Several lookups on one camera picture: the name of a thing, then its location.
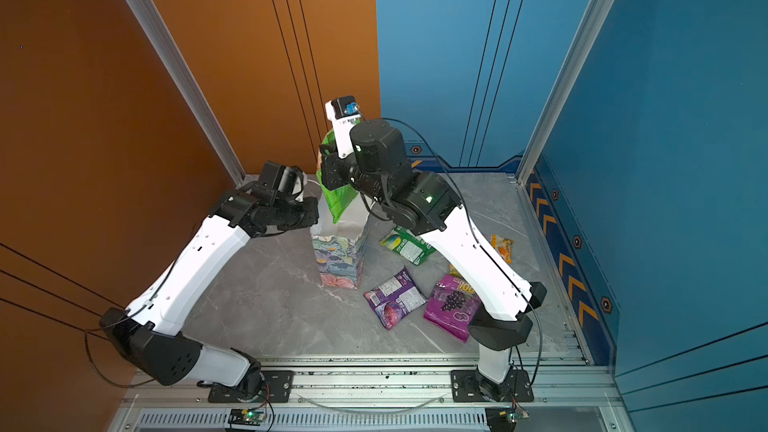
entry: magenta candy bag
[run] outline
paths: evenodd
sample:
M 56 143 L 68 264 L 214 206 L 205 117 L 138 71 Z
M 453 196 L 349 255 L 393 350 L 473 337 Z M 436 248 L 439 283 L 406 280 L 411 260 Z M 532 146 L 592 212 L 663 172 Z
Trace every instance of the magenta candy bag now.
M 427 302 L 405 268 L 379 287 L 366 292 L 365 297 L 388 331 L 408 313 Z
M 471 285 L 447 274 L 432 290 L 424 318 L 466 342 L 469 338 L 469 321 L 475 317 L 480 303 Z

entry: green snack bag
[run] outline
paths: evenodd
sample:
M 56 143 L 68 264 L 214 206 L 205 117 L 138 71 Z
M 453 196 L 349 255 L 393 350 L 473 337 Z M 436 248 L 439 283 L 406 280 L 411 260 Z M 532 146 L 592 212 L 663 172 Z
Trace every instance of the green snack bag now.
M 414 237 L 407 228 L 400 226 L 395 226 L 380 243 L 389 250 L 407 258 L 414 265 L 421 264 L 435 251 L 433 246 L 418 237 Z
M 336 135 L 333 133 L 333 129 L 326 134 L 325 139 L 322 140 L 323 144 L 330 144 L 336 141 Z M 344 213 L 347 207 L 350 206 L 355 197 L 357 197 L 357 190 L 352 186 L 339 187 L 336 190 L 328 190 L 322 184 L 322 173 L 320 172 L 320 161 L 318 161 L 317 180 L 320 182 L 322 188 L 322 194 L 326 197 L 328 202 L 328 208 L 331 210 L 333 216 L 333 223 L 337 223 L 341 218 L 341 214 Z

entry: table surface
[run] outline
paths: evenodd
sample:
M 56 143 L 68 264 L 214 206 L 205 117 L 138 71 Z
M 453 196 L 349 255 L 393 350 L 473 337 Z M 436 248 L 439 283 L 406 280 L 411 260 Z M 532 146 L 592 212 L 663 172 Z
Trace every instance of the table surface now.
M 551 270 L 540 267 L 524 227 L 525 206 L 501 173 L 452 175 L 468 202 L 472 220 L 485 235 L 514 240 L 512 267 L 529 281 L 543 282 L 559 293 Z M 309 195 L 319 187 L 309 184 Z M 448 273 L 448 261 L 435 252 L 415 266 L 379 245 L 391 222 L 369 217 L 366 248 L 357 290 L 323 286 L 317 271 L 309 229 L 248 242 L 222 268 L 193 307 L 183 332 L 222 348 L 259 356 L 316 354 L 424 354 L 478 352 L 473 338 L 466 344 L 424 319 L 425 305 L 411 312 L 391 331 L 382 326 L 363 297 L 365 292 L 406 267 L 426 297 Z M 558 300 L 545 300 L 537 310 L 545 354 L 558 355 L 573 347 L 564 334 L 564 314 Z M 538 352 L 534 322 L 525 356 Z

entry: orange wall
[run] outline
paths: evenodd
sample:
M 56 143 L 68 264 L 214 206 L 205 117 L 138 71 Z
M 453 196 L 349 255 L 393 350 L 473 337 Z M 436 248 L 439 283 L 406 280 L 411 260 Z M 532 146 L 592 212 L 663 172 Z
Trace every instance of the orange wall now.
M 0 242 L 127 304 L 231 186 L 124 0 L 0 0 Z M 109 303 L 0 249 L 0 269 L 95 312 Z M 79 327 L 98 318 L 0 274 L 0 298 Z M 2 428 L 103 430 L 124 390 L 82 333 L 0 302 Z M 91 341 L 100 368 L 133 369 Z
M 316 167 L 322 104 L 380 116 L 376 0 L 153 0 L 246 172 Z

